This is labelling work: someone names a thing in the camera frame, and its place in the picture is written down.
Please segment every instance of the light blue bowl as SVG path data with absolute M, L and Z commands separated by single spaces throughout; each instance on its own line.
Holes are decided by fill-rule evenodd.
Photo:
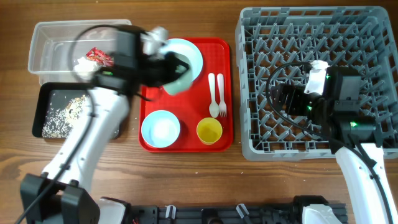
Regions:
M 150 113 L 144 119 L 141 134 L 148 145 L 163 148 L 177 140 L 180 128 L 180 122 L 174 114 L 158 110 Z

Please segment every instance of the wooden table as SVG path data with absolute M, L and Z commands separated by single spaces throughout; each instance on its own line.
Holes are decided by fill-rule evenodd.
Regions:
M 334 159 L 300 162 L 249 162 L 241 152 L 239 77 L 234 30 L 239 12 L 250 6 L 278 6 L 276 1 L 103 2 L 57 4 L 0 3 L 0 223 L 13 223 L 22 211 L 19 184 L 26 173 L 40 174 L 62 141 L 31 134 L 39 82 L 27 71 L 30 40 L 36 23 L 79 19 L 129 19 L 137 26 L 166 27 L 173 37 L 221 37 L 231 46 L 234 97 L 234 143 L 217 154 L 151 154 L 138 139 L 139 100 L 132 104 L 123 135 L 106 147 L 95 172 L 91 195 L 120 198 L 133 205 L 259 205 L 290 202 L 295 195 L 323 195 L 347 203 L 345 180 Z M 370 5 L 376 1 L 286 0 L 284 6 Z M 382 1 L 398 31 L 398 3 Z M 398 162 L 386 162 L 392 193 L 398 201 Z

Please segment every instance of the yellow cup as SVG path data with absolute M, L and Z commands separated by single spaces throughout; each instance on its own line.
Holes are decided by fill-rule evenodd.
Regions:
M 204 118 L 198 123 L 197 134 L 203 144 L 212 145 L 221 138 L 223 127 L 214 118 Z

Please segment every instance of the white granules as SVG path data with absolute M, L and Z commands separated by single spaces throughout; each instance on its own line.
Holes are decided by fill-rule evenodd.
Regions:
M 64 109 L 54 110 L 52 104 L 47 110 L 42 135 L 44 138 L 66 138 L 70 131 L 78 123 L 79 115 L 83 111 L 83 105 L 88 99 L 86 95 L 74 98 Z

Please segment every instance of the black tray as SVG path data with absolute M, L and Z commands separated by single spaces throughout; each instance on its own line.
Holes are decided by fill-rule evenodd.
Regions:
M 70 101 L 85 94 L 85 90 L 91 88 L 87 83 L 44 83 L 40 88 L 37 100 L 36 113 L 33 121 L 32 134 L 37 138 L 65 139 L 60 137 L 43 137 L 43 127 L 51 116 L 65 109 Z M 111 139 L 116 139 L 120 134 L 120 125 L 114 130 Z

